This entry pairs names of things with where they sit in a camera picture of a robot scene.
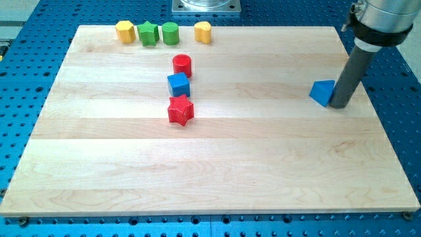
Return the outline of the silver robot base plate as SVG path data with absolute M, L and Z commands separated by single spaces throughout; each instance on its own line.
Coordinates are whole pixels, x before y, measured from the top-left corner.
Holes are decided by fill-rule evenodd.
M 173 0 L 173 13 L 240 13 L 240 0 Z

